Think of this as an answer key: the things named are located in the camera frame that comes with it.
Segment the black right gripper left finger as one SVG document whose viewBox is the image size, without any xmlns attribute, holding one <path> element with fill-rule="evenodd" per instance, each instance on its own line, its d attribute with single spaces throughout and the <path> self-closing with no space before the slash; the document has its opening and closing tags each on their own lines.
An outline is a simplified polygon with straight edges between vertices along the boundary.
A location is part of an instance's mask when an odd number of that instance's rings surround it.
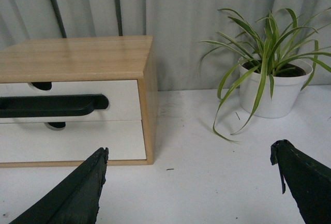
<svg viewBox="0 0 331 224">
<path fill-rule="evenodd" d="M 95 223 L 108 155 L 108 148 L 97 149 L 12 223 Z"/>
</svg>

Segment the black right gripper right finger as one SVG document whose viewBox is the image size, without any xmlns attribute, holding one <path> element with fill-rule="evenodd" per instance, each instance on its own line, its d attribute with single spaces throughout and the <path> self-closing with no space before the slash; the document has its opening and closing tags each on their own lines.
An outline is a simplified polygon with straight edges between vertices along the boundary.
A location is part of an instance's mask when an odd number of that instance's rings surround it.
<svg viewBox="0 0 331 224">
<path fill-rule="evenodd" d="M 301 152 L 288 140 L 271 145 L 282 192 L 288 187 L 305 223 L 330 223 L 330 168 Z"/>
</svg>

